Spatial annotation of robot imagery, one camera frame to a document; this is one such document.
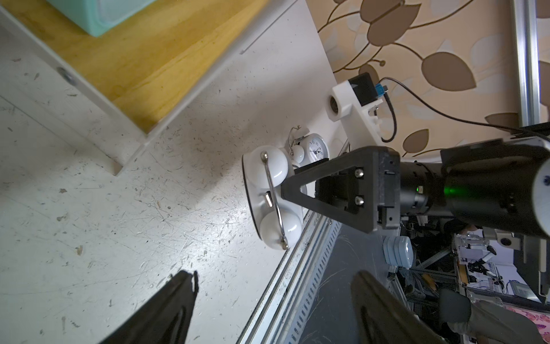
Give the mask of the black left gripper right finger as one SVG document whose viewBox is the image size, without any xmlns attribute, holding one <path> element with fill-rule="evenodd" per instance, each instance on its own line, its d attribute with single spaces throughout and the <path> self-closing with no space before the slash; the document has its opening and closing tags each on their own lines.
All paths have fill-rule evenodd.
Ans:
<svg viewBox="0 0 550 344">
<path fill-rule="evenodd" d="M 360 343 L 444 342 L 368 271 L 362 270 L 354 275 L 351 296 Z"/>
</svg>

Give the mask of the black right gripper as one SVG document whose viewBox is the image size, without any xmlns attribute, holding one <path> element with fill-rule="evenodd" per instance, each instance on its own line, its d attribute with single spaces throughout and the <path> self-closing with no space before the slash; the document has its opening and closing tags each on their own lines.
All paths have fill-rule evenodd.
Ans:
<svg viewBox="0 0 550 344">
<path fill-rule="evenodd" d="M 402 162 L 368 146 L 299 168 L 281 185 L 282 199 L 371 233 L 399 229 L 404 216 L 444 216 L 444 181 L 436 163 Z"/>
</svg>

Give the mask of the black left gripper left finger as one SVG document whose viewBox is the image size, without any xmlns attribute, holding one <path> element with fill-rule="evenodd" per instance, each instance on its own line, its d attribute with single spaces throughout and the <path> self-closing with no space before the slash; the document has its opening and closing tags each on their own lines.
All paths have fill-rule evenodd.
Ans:
<svg viewBox="0 0 550 344">
<path fill-rule="evenodd" d="M 199 293 L 199 274 L 179 271 L 103 343 L 184 343 Z"/>
</svg>

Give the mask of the white round clock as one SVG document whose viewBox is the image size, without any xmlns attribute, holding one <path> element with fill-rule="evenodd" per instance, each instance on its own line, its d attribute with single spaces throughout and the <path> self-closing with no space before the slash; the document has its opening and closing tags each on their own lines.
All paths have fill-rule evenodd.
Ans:
<svg viewBox="0 0 550 344">
<path fill-rule="evenodd" d="M 288 153 L 259 146 L 243 155 L 243 180 L 252 220 L 260 240 L 271 249 L 288 250 L 299 241 L 304 210 L 282 197 L 283 182 L 294 175 Z"/>
<path fill-rule="evenodd" d="M 322 136 L 307 127 L 292 127 L 286 143 L 292 166 L 299 168 L 329 158 L 329 147 Z"/>
</svg>

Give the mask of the teal square alarm clock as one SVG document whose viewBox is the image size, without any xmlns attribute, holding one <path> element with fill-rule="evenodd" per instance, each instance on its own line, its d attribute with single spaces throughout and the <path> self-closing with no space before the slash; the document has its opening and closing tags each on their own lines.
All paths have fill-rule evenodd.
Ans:
<svg viewBox="0 0 550 344">
<path fill-rule="evenodd" d="M 47 0 L 47 2 L 87 34 L 100 37 L 156 0 Z"/>
</svg>

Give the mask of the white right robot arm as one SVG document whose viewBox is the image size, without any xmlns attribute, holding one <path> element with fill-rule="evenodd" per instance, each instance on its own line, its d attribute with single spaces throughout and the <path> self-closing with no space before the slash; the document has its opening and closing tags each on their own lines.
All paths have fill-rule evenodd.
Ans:
<svg viewBox="0 0 550 344">
<path fill-rule="evenodd" d="M 298 169 L 281 195 L 365 233 L 398 229 L 404 216 L 436 216 L 547 239 L 549 150 L 534 138 L 490 140 L 421 163 L 363 147 Z"/>
</svg>

